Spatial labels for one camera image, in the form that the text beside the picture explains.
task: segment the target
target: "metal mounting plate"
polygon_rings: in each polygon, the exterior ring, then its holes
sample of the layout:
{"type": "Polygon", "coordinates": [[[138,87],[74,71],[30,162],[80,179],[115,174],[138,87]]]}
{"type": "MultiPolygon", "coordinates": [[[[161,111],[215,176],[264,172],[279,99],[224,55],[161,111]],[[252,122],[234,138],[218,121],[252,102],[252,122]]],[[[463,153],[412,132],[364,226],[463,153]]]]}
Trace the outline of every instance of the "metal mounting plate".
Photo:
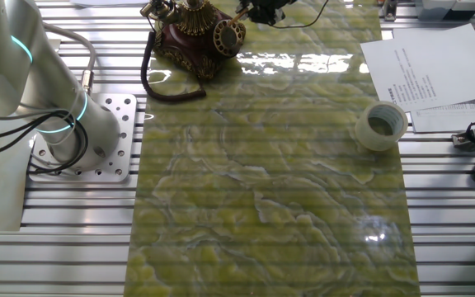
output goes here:
{"type": "MultiPolygon", "coordinates": [[[[116,145],[113,153],[105,158],[104,162],[85,172],[77,172],[73,168],[68,168],[63,170],[60,174],[30,174],[29,177],[31,180],[46,183],[121,183],[128,177],[137,99],[133,95],[105,93],[93,94],[92,97],[98,105],[107,107],[119,122],[119,143],[116,145]]],[[[36,137],[32,152],[47,162],[58,162],[58,160],[50,154],[47,143],[41,135],[36,137]]],[[[33,158],[31,162],[45,167],[43,163],[33,158]]]]}

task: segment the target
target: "clear tape roll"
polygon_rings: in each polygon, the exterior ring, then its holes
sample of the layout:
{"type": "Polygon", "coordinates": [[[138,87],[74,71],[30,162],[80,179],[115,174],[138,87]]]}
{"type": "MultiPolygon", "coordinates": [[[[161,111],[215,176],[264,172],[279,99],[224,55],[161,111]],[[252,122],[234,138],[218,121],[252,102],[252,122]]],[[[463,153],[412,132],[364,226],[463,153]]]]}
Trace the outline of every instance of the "clear tape roll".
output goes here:
{"type": "Polygon", "coordinates": [[[355,125],[356,138],[367,149],[384,151],[390,149],[408,128],[408,118],[401,107],[387,101],[371,103],[362,113],[355,125]],[[380,119],[391,128],[391,133],[382,134],[375,131],[369,121],[380,119]]]}

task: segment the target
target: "document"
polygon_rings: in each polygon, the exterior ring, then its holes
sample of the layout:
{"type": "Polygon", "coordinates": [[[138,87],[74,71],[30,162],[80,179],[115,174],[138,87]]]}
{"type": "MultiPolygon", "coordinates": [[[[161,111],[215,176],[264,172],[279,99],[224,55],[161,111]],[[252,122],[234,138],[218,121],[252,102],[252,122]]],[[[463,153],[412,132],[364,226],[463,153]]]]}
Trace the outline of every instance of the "document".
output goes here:
{"type": "MultiPolygon", "coordinates": [[[[434,29],[394,29],[393,38],[414,38],[441,31],[434,29]]],[[[421,111],[412,111],[413,130],[423,132],[456,132],[475,122],[475,100],[421,111]]]]}
{"type": "Polygon", "coordinates": [[[379,99],[404,111],[475,100],[471,25],[362,44],[379,99]]]}

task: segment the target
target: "green marble pattern surface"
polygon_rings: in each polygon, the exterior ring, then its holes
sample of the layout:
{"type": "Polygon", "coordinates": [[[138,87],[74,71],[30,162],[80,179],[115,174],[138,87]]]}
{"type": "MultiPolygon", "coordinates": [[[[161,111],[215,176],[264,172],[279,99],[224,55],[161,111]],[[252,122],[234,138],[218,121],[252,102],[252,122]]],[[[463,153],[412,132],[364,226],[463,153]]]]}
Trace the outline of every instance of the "green marble pattern surface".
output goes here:
{"type": "MultiPolygon", "coordinates": [[[[360,49],[381,38],[373,4],[330,0],[305,29],[244,21],[207,98],[148,101],[125,296],[419,295],[398,149],[355,139],[377,100],[360,49]]],[[[164,58],[150,68],[158,92],[197,88],[164,58]]]]}

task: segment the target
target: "tape roll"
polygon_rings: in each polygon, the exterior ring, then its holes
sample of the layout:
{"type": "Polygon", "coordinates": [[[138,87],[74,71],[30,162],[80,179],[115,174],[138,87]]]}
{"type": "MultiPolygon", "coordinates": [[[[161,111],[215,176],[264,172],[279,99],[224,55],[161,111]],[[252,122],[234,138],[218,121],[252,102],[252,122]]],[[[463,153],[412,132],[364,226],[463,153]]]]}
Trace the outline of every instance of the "tape roll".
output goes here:
{"type": "Polygon", "coordinates": [[[401,107],[386,101],[371,103],[355,125],[355,135],[362,145],[374,151],[390,149],[408,128],[401,107]]]}

